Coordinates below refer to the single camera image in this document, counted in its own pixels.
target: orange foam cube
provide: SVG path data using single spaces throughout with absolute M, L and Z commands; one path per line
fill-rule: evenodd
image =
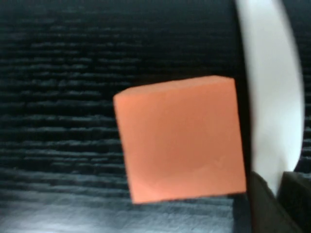
M 246 191 L 233 79 L 132 87 L 114 105 L 134 203 Z

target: orange cube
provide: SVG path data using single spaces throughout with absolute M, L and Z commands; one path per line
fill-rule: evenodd
M 114 104 L 134 203 L 246 191 L 233 79 L 132 87 Z

